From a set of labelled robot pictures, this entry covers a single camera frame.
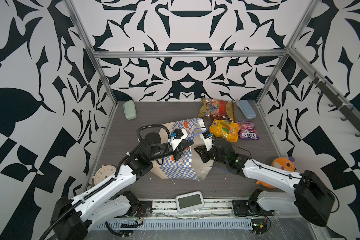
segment yellow snack package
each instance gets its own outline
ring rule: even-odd
[[[216,137],[222,137],[230,142],[237,142],[239,138],[239,124],[227,120],[214,119],[209,131]]]

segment blue and white checkered pattern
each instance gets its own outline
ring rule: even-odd
[[[192,136],[195,134],[195,128],[200,120],[201,118],[192,118],[177,121],[173,124],[173,128],[170,129],[170,131],[173,132],[177,128],[186,129],[184,126],[184,122],[189,122],[188,129],[186,130],[188,133],[188,137],[191,136],[190,139],[192,140]],[[161,170],[163,170],[167,177],[198,180],[195,170],[192,168],[192,150],[190,147],[183,152],[179,161],[175,162],[171,160],[171,158],[172,157],[164,158],[163,165],[160,166]]]

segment white digital device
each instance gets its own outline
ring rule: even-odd
[[[176,197],[177,212],[184,214],[204,207],[203,195],[201,192],[191,192]]]

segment robotic arm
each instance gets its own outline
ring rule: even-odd
[[[160,143],[158,133],[151,132],[144,139],[140,137],[139,132],[150,127],[161,127],[166,130],[167,145]],[[193,144],[193,141],[186,140],[188,135],[184,129],[176,129],[170,133],[163,125],[141,127],[137,130],[137,135],[140,143],[120,161],[114,174],[72,199],[62,197],[56,202],[51,226],[41,236],[41,240],[45,239],[51,230],[59,240],[81,240],[92,228],[113,217],[133,215],[139,203],[133,193],[127,191],[114,200],[109,199],[147,174],[152,169],[152,161],[167,156],[173,156],[175,161],[178,161],[183,151]],[[304,174],[299,174],[267,166],[250,157],[237,154],[232,145],[224,139],[213,140],[209,131],[200,136],[205,146],[196,147],[195,150],[203,162],[214,160],[224,163],[233,174],[262,180],[284,190],[290,198],[287,202],[292,205],[294,203],[305,219],[318,226],[326,225],[334,197],[313,172],[306,170]],[[256,196],[251,196],[257,204],[254,208],[271,210],[267,197],[260,194],[259,192]],[[283,201],[280,208],[283,208],[285,197],[282,196],[280,199]]]

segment snack package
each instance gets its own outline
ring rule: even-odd
[[[259,140],[253,122],[237,121],[239,124],[239,138],[245,140]]]
[[[239,125],[227,120],[214,119],[209,131],[216,137],[222,137],[230,142],[237,142],[239,138]]]
[[[235,109],[232,102],[202,98],[203,105],[199,110],[199,118],[209,117],[219,120],[235,121]]]

